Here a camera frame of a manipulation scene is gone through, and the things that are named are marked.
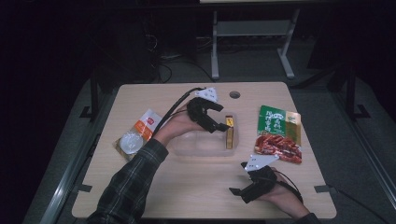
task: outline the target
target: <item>flannel shirt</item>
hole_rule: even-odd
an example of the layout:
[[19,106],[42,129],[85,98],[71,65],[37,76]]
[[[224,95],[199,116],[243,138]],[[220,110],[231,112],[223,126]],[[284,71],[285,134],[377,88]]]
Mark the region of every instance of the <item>flannel shirt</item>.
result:
[[[168,150],[151,138],[131,161],[114,174],[87,223],[138,223],[145,211],[152,179],[167,155]],[[313,213],[296,222],[317,223],[320,222]]]

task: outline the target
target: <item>table hole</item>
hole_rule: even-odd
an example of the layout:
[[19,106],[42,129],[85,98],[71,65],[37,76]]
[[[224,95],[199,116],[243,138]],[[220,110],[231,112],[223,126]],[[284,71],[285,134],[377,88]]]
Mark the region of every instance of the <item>table hole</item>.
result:
[[239,93],[239,91],[230,91],[230,97],[233,99],[238,99],[241,97],[241,93]]

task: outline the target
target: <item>black cable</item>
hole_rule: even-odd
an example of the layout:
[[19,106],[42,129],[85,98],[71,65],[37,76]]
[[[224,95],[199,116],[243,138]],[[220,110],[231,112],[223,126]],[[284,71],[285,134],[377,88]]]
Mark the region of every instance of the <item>black cable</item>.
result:
[[187,98],[189,97],[190,93],[192,93],[193,91],[202,91],[205,88],[194,88],[191,89],[189,91],[187,91],[186,93],[184,93],[184,95],[177,100],[177,102],[172,105],[172,107],[168,110],[168,112],[165,114],[165,116],[163,116],[163,119],[161,119],[160,123],[158,123],[157,127],[155,128],[154,132],[152,133],[152,136],[154,136],[159,130],[160,128],[163,126],[163,124],[171,117],[172,113],[175,111],[175,109]]
[[162,59],[162,63],[169,63],[169,62],[172,62],[173,60],[176,60],[176,59],[179,59],[182,57],[183,57],[182,54],[175,54],[174,56],[170,56],[168,58],[161,57],[161,59]]
[[204,44],[197,46],[197,51],[202,51],[203,49],[209,49],[213,46],[213,40],[211,37],[208,37],[209,41],[206,41]]
[[210,75],[206,72],[206,70],[205,70],[202,66],[200,66],[199,64],[197,64],[197,63],[192,63],[192,62],[187,62],[187,61],[184,61],[184,62],[168,62],[168,63],[190,63],[190,64],[193,64],[193,65],[197,66],[198,68],[200,68],[200,69],[206,74],[206,76],[209,77],[209,79],[210,79],[212,82],[216,82],[216,80],[213,79],[212,76],[210,76]]
[[273,179],[265,178],[265,177],[254,177],[254,179],[266,180],[266,181],[270,181],[274,184],[278,184],[278,185],[282,186],[283,188],[291,191],[300,200],[300,202],[303,203],[304,201],[303,201],[303,197],[301,196],[300,191],[296,188],[294,183],[286,175],[284,175],[284,174],[282,174],[282,175],[285,176],[291,182],[291,184],[295,187],[295,189],[292,186],[290,186],[288,183],[283,182],[283,181],[277,181],[277,180],[273,180]]
[[171,117],[173,117],[174,115],[176,115],[176,114],[178,114],[178,113],[184,112],[184,111],[187,111],[187,110],[179,110],[179,111],[177,111],[177,112],[171,114]]
[[294,188],[295,188],[298,192],[300,192],[300,191],[297,189],[297,186],[296,186],[296,185],[290,180],[290,178],[288,178],[285,174],[283,174],[283,173],[281,173],[281,172],[279,172],[279,171],[274,171],[274,172],[277,172],[277,173],[283,175],[284,177],[286,177],[286,178],[289,180],[289,182],[294,186]]
[[165,67],[165,68],[167,68],[169,70],[169,78],[167,78],[165,81],[163,81],[163,78],[161,77],[161,73],[159,73],[159,79],[160,79],[161,83],[168,82],[171,79],[172,75],[173,75],[172,69],[170,67],[166,66],[165,64],[162,64],[162,63],[160,63],[158,65],[162,66],[162,67]]
[[365,208],[367,211],[371,212],[373,215],[375,215],[376,217],[378,217],[379,219],[381,219],[381,221],[383,221],[384,223],[390,224],[389,222],[387,222],[383,217],[381,217],[376,211],[374,211],[373,209],[369,208],[368,206],[366,206],[365,204],[359,202],[358,200],[352,198],[352,196],[350,196],[349,194],[345,193],[344,191],[337,189],[336,187],[334,187],[333,185],[330,184],[326,184],[329,188],[335,189],[337,192],[340,192],[341,194],[343,194],[344,196],[346,196],[349,200],[357,203],[358,205],[362,206],[363,208]]
[[222,42],[229,41],[229,43],[218,43],[218,52],[221,54],[235,54],[244,50],[248,50],[250,48],[250,43],[247,43],[246,46],[243,46],[243,44],[240,43],[240,41],[235,41],[238,40],[240,36],[237,36],[236,38],[228,38],[224,39]]

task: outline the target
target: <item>plastic wrapper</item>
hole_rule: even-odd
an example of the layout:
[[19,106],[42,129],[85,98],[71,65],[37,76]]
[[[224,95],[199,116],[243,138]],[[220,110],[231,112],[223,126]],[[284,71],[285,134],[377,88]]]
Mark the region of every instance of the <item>plastic wrapper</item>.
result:
[[113,147],[127,161],[130,161],[134,154],[151,138],[161,119],[153,110],[148,109],[131,130],[114,142]]
[[262,155],[277,155],[282,161],[302,163],[301,116],[262,105],[254,150]]

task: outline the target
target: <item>cable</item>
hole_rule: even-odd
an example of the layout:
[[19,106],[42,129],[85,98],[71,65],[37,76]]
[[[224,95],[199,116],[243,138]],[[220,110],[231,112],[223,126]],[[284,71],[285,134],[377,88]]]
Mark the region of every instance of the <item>cable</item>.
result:
[[187,91],[186,93],[184,93],[184,95],[177,100],[177,102],[175,102],[174,105],[172,105],[172,107],[168,110],[168,112],[166,112],[165,116],[163,116],[163,119],[161,119],[160,123],[158,123],[157,127],[155,128],[154,132],[152,133],[152,136],[154,136],[159,130],[160,128],[163,126],[163,124],[171,117],[172,113],[175,111],[175,109],[187,98],[189,97],[190,93],[192,93],[193,91],[202,91],[205,88],[194,88],[191,89],[189,91]]
[[344,196],[346,196],[349,200],[357,203],[358,205],[362,206],[363,208],[365,208],[367,211],[371,212],[373,215],[375,215],[376,217],[378,217],[379,219],[381,219],[381,221],[383,221],[384,223],[390,224],[389,222],[387,222],[383,217],[381,217],[376,211],[374,211],[373,209],[369,208],[368,206],[366,206],[365,204],[359,202],[358,200],[352,198],[352,196],[350,196],[349,194],[345,193],[344,191],[337,189],[336,187],[334,187],[333,185],[330,184],[326,184],[329,188],[331,189],[335,189],[337,192],[340,192],[341,194],[343,194]]
[[154,39],[154,46],[151,49],[148,49],[149,51],[152,52],[152,51],[154,51],[157,48],[158,39],[157,39],[157,37],[155,37],[155,35],[146,35],[146,37],[148,37],[148,41],[149,41],[150,38]]
[[171,79],[172,75],[173,75],[172,69],[170,67],[166,66],[165,64],[162,64],[162,63],[160,63],[158,65],[162,66],[162,67],[165,67],[165,68],[167,68],[169,70],[169,78],[167,78],[165,81],[163,81],[163,78],[161,77],[161,73],[159,72],[159,80],[161,81],[161,83],[168,82]]
[[218,41],[218,52],[221,54],[234,54],[237,52],[241,52],[244,50],[250,49],[250,43],[246,41],[240,41],[240,36],[235,36],[235,37],[229,37],[229,38],[224,38],[220,41]]
[[279,171],[274,171],[274,172],[278,172],[279,174],[285,176],[285,177],[290,181],[290,183],[294,186],[294,188],[293,188],[292,186],[290,186],[288,183],[283,182],[283,181],[277,181],[277,180],[273,180],[273,179],[265,178],[265,177],[254,177],[254,178],[255,178],[255,179],[260,179],[260,180],[270,181],[270,182],[272,182],[272,183],[274,183],[274,184],[278,184],[278,185],[282,186],[282,187],[285,188],[285,189],[288,189],[289,191],[291,191],[291,192],[300,200],[300,202],[303,203],[303,202],[304,202],[303,197],[301,196],[301,193],[300,193],[300,191],[297,189],[297,187],[295,186],[295,184],[294,184],[286,175],[280,173]]
[[202,37],[202,38],[197,37],[197,39],[209,39],[204,44],[201,44],[201,45],[197,46],[197,51],[201,51],[203,49],[207,49],[207,48],[211,48],[212,47],[213,40],[212,40],[211,37]]
[[206,72],[206,70],[205,70],[202,66],[200,66],[199,64],[197,64],[197,63],[192,63],[192,62],[187,62],[187,61],[185,61],[185,62],[168,62],[168,63],[190,63],[190,64],[193,64],[193,65],[197,66],[198,68],[200,68],[200,69],[206,74],[206,76],[209,77],[209,79],[210,79],[212,82],[216,82],[216,80],[213,79],[213,78]]
[[172,60],[174,60],[174,59],[178,59],[178,58],[181,58],[183,55],[181,55],[181,54],[174,54],[174,55],[171,55],[171,56],[161,56],[161,59],[163,59],[164,61],[164,63],[166,63],[166,62],[168,62],[168,61],[172,61]]
[[171,117],[173,117],[174,115],[176,115],[176,114],[178,114],[178,113],[185,112],[185,111],[187,111],[187,110],[179,110],[179,111],[173,113],[173,114],[171,115]]

